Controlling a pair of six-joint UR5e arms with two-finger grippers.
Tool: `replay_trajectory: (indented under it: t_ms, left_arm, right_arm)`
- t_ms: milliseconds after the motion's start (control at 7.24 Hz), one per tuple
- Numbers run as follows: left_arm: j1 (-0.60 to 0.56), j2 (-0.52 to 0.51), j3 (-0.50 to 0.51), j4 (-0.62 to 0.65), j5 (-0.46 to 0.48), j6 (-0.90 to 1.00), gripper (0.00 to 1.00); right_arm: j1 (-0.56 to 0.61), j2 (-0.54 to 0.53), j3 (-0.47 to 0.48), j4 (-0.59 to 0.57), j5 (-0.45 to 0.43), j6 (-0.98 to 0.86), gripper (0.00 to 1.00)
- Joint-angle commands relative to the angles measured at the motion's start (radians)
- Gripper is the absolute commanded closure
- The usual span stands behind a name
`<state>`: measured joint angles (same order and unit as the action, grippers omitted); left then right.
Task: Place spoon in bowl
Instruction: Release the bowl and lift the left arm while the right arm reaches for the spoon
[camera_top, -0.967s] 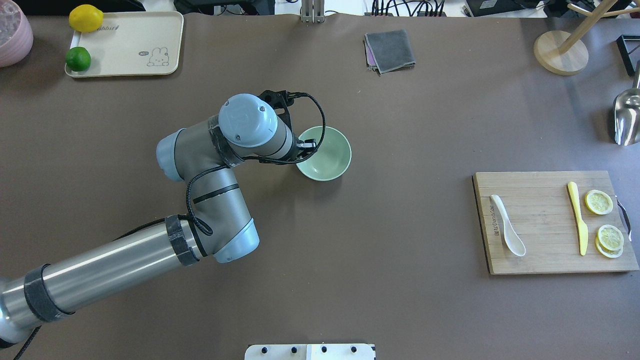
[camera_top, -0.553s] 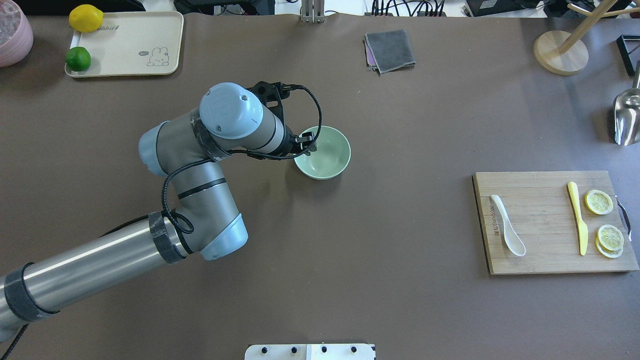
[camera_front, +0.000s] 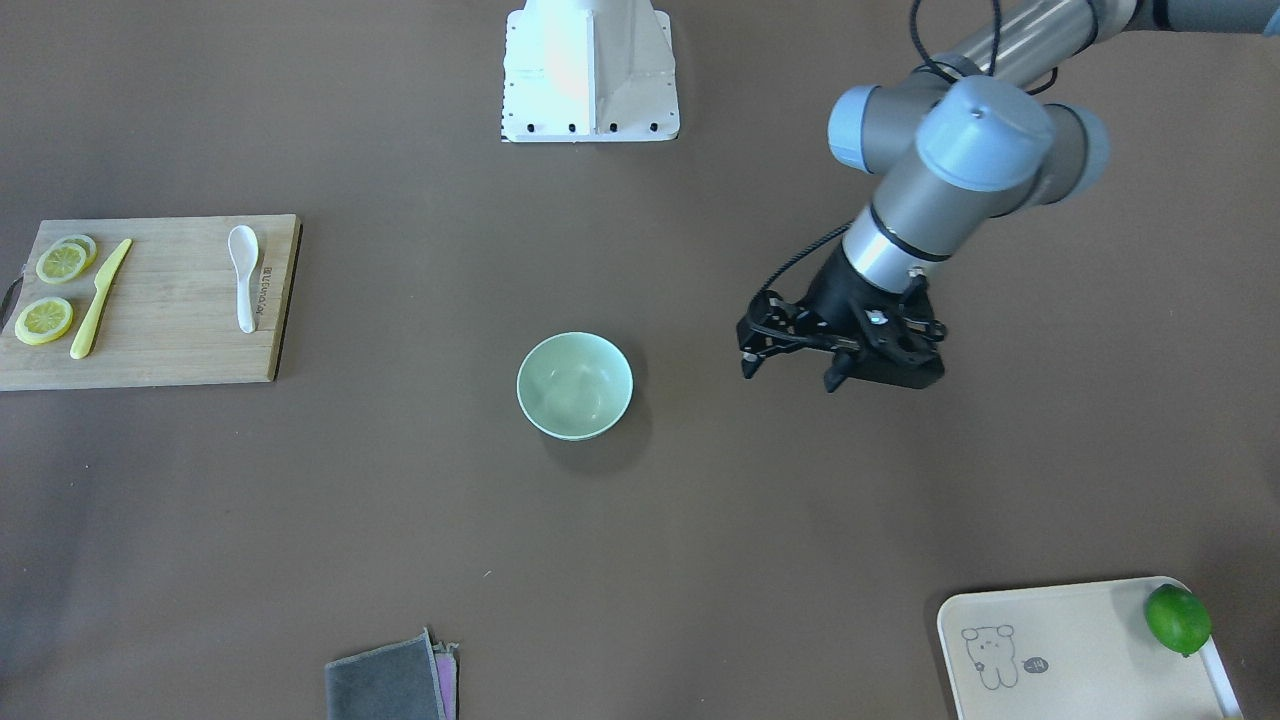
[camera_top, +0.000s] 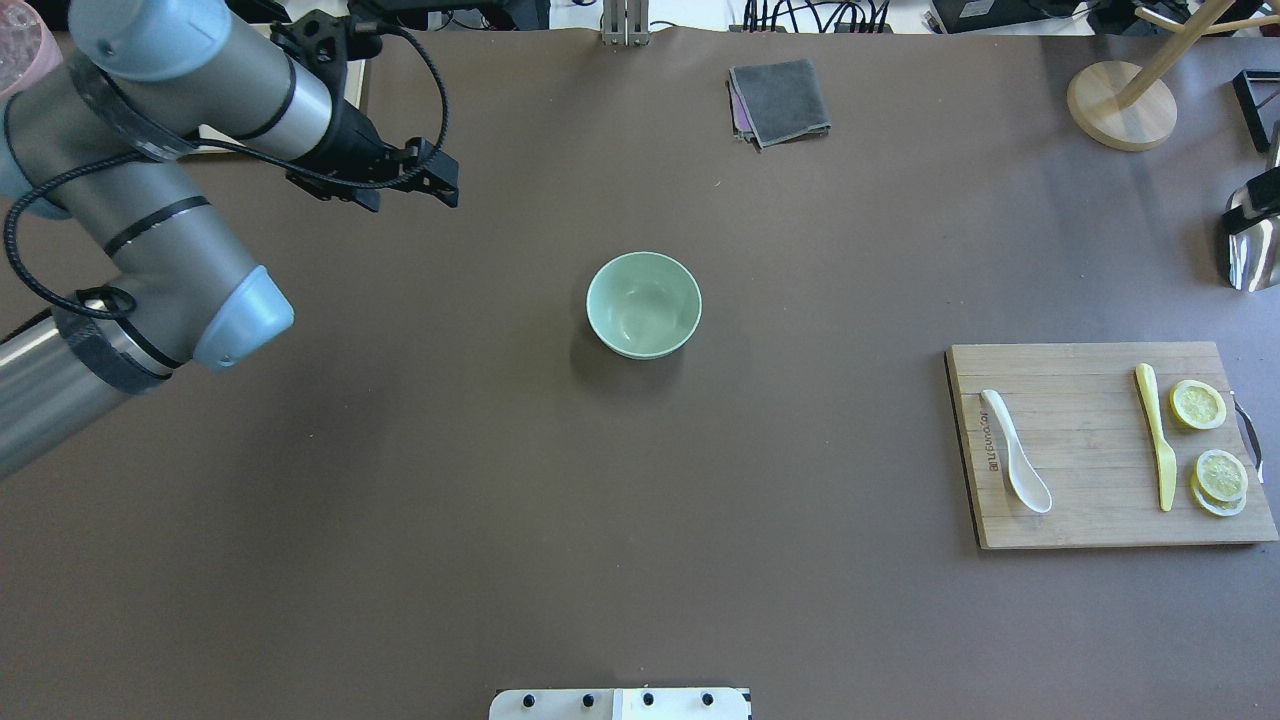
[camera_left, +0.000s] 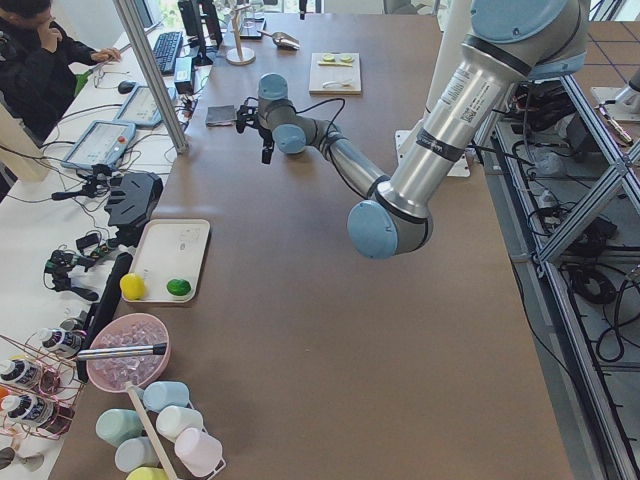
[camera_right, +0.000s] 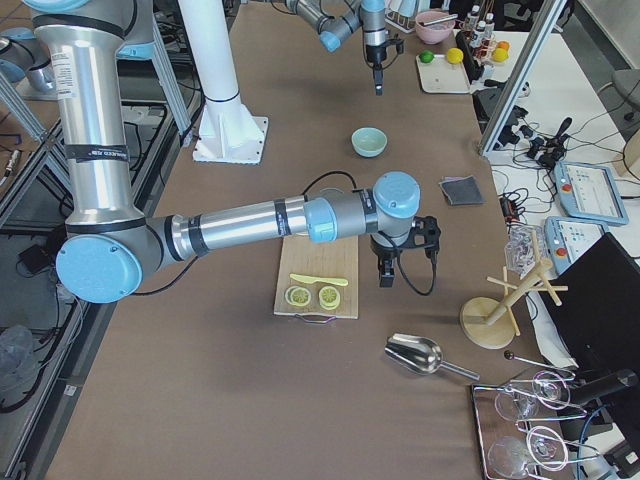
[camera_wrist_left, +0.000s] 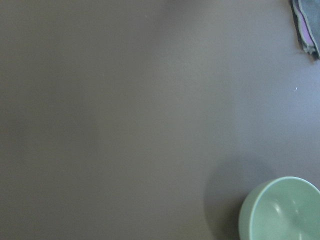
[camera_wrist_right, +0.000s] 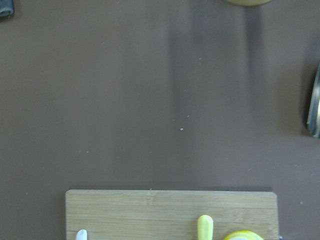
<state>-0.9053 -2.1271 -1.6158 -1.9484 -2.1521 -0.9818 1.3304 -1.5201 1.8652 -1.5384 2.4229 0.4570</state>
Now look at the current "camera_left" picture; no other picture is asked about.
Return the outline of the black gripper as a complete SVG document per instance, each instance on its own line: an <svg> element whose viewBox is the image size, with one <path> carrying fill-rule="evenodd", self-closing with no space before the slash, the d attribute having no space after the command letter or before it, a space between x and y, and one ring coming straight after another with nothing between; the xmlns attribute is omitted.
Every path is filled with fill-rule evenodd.
<svg viewBox="0 0 640 480"><path fill-rule="evenodd" d="M236 111L235 128L237 133L242 134L247 127L257 130L263 139L261 162L270 164L273 154L273 137L271 131L260 123L258 99L255 97L247 97Z"/></svg>

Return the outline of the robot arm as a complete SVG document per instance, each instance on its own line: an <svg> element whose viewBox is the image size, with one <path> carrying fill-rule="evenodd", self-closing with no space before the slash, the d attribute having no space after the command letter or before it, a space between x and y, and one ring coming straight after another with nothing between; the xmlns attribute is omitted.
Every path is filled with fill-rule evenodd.
<svg viewBox="0 0 640 480"><path fill-rule="evenodd" d="M499 100L517 83L557 78L582 68L587 1L473 1L462 59L414 143L392 175L370 161L334 122L304 117L288 98L284 77L258 83L257 103L242 104L236 129L256 129L262 160L273 150L316 148L362 198L347 219L355 249L372 259L421 248L432 233L428 202Z"/></svg>

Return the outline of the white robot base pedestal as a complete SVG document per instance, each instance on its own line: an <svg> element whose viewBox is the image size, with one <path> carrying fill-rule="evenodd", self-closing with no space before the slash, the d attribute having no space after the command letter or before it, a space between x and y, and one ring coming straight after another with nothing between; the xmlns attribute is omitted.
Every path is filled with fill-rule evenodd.
<svg viewBox="0 0 640 480"><path fill-rule="evenodd" d="M443 30L443 37L438 50L435 70L431 80L428 97L425 104L425 112L421 119L415 124L412 130L397 130L396 134L396 157L398 165L401 165L410 157L409 153L416 143L416 139L420 140L420 132L424 127L429 115L433 114L437 101L441 94L445 92L446 87L456 72L462 61L461 43L465 35L470 30L472 1L450 1L447 11L448 20ZM446 146L443 142L435 140L433 135L425 137L424 143L435 153L444 154L445 160L448 160L447 154L460 153L457 162L449 161L451 167L448 176L450 177L469 177L470 169L467 157L465 155L465 147L462 150L454 150L453 147Z"/></svg>

